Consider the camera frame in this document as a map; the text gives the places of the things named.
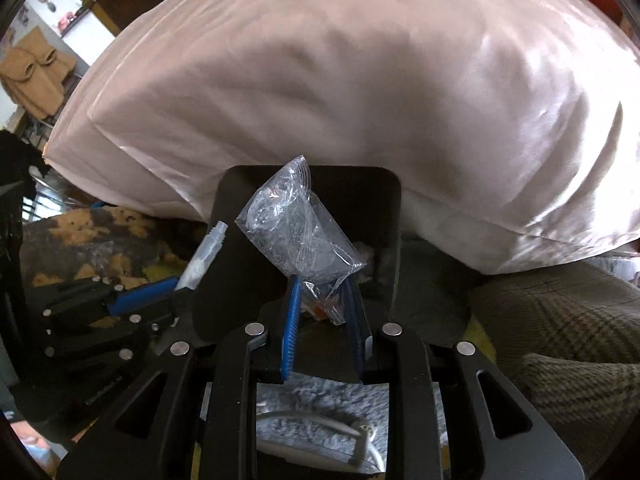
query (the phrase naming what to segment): yellow fabric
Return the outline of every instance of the yellow fabric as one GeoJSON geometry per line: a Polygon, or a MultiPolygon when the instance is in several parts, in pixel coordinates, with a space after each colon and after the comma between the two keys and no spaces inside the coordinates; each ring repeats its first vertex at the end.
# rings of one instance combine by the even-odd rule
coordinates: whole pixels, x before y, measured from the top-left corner
{"type": "Polygon", "coordinates": [[[466,332],[462,339],[476,345],[476,348],[479,348],[489,361],[495,365],[496,359],[494,345],[492,345],[489,336],[484,331],[480,322],[476,319],[476,316],[471,316],[469,325],[466,327],[466,332]]]}

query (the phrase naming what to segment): brown plaid fabric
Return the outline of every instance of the brown plaid fabric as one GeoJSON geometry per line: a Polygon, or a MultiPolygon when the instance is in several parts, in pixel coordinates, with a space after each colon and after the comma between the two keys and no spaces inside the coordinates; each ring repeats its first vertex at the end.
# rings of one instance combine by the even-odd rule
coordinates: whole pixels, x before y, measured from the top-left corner
{"type": "Polygon", "coordinates": [[[593,476],[640,413],[640,290],[577,262],[497,276],[471,303],[500,369],[593,476]]]}

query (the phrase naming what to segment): brown coat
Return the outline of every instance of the brown coat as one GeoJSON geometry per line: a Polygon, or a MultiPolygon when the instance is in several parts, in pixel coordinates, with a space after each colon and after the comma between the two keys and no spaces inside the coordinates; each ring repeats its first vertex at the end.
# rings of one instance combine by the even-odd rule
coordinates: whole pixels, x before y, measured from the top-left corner
{"type": "Polygon", "coordinates": [[[41,120],[62,106],[62,82],[75,67],[76,60],[50,46],[35,27],[0,62],[0,82],[14,103],[41,120]]]}

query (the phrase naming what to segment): plastic bag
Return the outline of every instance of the plastic bag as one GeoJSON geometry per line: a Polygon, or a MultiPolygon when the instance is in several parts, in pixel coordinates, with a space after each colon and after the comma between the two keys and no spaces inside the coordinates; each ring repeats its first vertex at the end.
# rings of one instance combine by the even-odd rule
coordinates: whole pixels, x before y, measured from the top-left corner
{"type": "Polygon", "coordinates": [[[236,224],[285,276],[302,278],[311,310],[318,306],[334,324],[344,323],[335,292],[366,266],[331,214],[310,190],[304,156],[281,168],[249,200],[236,224]]]}

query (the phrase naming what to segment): camouflage fabric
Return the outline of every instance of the camouflage fabric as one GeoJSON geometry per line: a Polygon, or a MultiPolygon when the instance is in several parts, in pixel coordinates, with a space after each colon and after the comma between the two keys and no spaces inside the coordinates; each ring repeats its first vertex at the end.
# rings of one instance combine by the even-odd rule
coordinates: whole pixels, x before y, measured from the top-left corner
{"type": "Polygon", "coordinates": [[[206,228],[109,206],[26,224],[20,250],[24,286],[100,276],[133,288],[180,276],[206,228]]]}

